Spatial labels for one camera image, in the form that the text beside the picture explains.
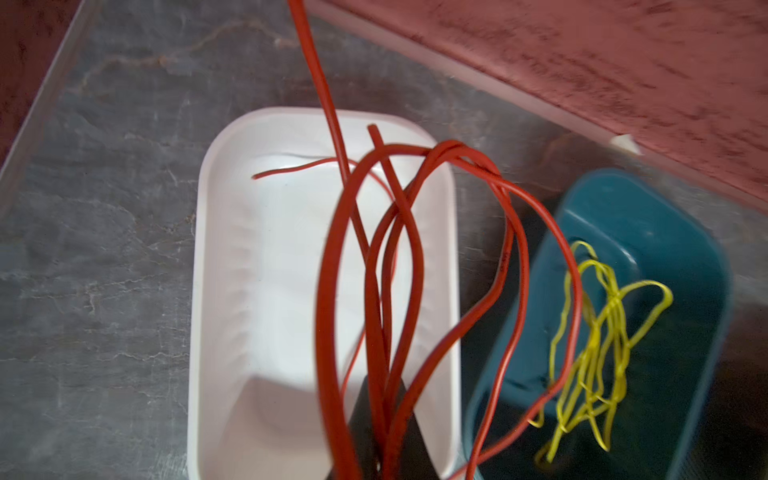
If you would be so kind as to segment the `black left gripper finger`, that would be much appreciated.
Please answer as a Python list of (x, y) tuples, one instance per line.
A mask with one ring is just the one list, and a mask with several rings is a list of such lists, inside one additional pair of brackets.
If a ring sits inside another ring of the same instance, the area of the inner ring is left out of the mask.
[[(355, 452), (357, 479), (383, 479), (380, 447), (375, 439), (371, 412), (368, 377), (365, 377), (343, 433), (348, 433)], [(412, 414), (405, 425), (397, 470), (394, 479), (438, 479), (416, 416)]]

